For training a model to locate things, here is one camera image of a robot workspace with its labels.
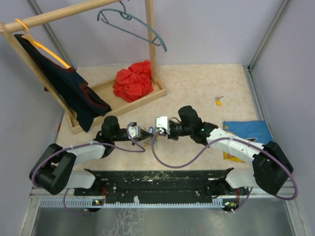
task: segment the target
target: wooden frame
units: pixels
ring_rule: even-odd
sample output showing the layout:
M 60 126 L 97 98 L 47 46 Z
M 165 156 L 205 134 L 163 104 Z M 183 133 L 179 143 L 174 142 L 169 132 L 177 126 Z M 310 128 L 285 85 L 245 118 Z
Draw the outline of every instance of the wooden frame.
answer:
M 72 16 L 81 12 L 85 12 L 88 10 L 92 10 L 101 6 L 105 6 L 119 0 L 90 0 L 83 3 L 79 3 L 76 5 L 68 6 L 62 9 L 58 9 L 55 11 L 47 12 L 41 15 L 33 16 L 30 18 L 23 19 L 23 23 L 28 26 L 29 28 L 39 26 L 45 23 L 49 23 L 51 21 L 59 20 L 68 16 Z M 153 7 L 153 0 L 145 0 L 146 5 L 146 17 L 147 17 L 147 24 L 151 26 L 153 29 L 155 28 L 154 23 L 154 7 Z M 14 37 L 13 33 L 17 31 L 24 30 L 24 27 L 18 22 L 12 22 L 9 24 L 5 24 L 0 22 L 0 33 L 2 36 L 8 41 L 11 47 L 19 54 L 19 56 L 23 59 L 23 61 L 29 66 L 29 68 L 35 73 L 35 75 L 41 80 L 41 82 L 45 85 L 48 91 L 53 95 L 53 97 L 59 102 L 59 104 L 64 108 L 67 115 L 69 116 L 70 128 L 73 133 L 79 133 L 82 131 L 82 128 L 78 125 L 76 121 L 76 112 L 72 110 L 65 100 L 58 94 L 55 88 L 51 85 L 45 75 L 41 72 L 39 67 L 34 63 L 31 59 L 29 54 L 25 51 L 22 45 L 18 42 L 18 40 Z M 148 30 L 148 39 L 153 40 L 154 34 Z M 121 115 L 128 111 L 131 111 L 137 107 L 143 106 L 151 101 L 154 101 L 162 96 L 167 94 L 166 88 L 162 84 L 161 80 L 157 76 L 157 60 L 156 60 L 156 47 L 155 45 L 149 43 L 149 52 L 150 52 L 150 61 L 151 61 L 151 74 L 152 74 L 152 81 L 154 91 L 151 92 L 149 95 L 128 103 L 124 104 L 121 102 L 122 98 L 116 97 L 114 93 L 110 94 L 110 96 L 102 97 L 99 93 L 101 91 L 100 88 L 108 88 L 112 86 L 115 82 L 115 79 L 106 81 L 100 85 L 92 87 L 95 92 L 100 95 L 102 99 L 104 99 L 110 106 L 114 106 L 115 108 L 107 113 L 105 116 L 109 115 Z M 104 117 L 96 117 L 92 126 L 100 124 L 103 122 Z

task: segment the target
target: metal pole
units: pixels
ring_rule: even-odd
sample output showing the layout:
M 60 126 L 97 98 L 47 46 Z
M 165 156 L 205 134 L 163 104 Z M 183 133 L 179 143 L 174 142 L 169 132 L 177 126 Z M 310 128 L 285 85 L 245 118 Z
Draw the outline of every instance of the metal pole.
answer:
M 265 36 L 263 38 L 263 40 L 261 41 L 260 46 L 259 46 L 257 52 L 255 53 L 255 56 L 253 57 L 250 65 L 248 66 L 249 72 L 251 72 L 253 70 L 253 68 L 255 67 L 258 59 L 260 58 L 262 52 L 266 48 L 266 46 L 267 46 L 271 36 L 273 35 L 276 27 L 278 26 L 280 20 L 282 19 L 283 15 L 285 14 L 286 10 L 288 9 L 290 2 L 291 2 L 290 0 L 283 0 L 274 20 L 272 21 L 267 33 L 265 34 Z

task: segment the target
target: dark blue garment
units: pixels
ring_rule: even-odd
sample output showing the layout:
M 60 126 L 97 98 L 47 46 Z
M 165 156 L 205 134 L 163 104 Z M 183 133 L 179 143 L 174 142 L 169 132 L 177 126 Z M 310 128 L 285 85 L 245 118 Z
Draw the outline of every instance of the dark blue garment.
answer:
M 82 129 L 89 131 L 95 117 L 111 111 L 74 68 L 64 69 L 43 56 L 22 34 L 14 35 L 28 52 L 67 105 L 77 113 L 77 121 Z

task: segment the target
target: red cloth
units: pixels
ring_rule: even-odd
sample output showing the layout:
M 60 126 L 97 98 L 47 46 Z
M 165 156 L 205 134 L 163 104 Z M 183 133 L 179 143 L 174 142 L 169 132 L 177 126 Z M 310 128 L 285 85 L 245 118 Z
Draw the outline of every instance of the red cloth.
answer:
M 153 91 L 149 60 L 132 64 L 116 75 L 114 94 L 127 102 L 133 102 Z

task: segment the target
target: blue cloth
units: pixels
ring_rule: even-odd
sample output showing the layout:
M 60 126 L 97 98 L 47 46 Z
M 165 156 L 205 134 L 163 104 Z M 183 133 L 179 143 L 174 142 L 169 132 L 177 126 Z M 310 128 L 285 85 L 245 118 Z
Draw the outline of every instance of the blue cloth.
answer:
M 224 121 L 223 129 L 253 142 L 266 144 L 273 141 L 268 125 L 264 120 Z

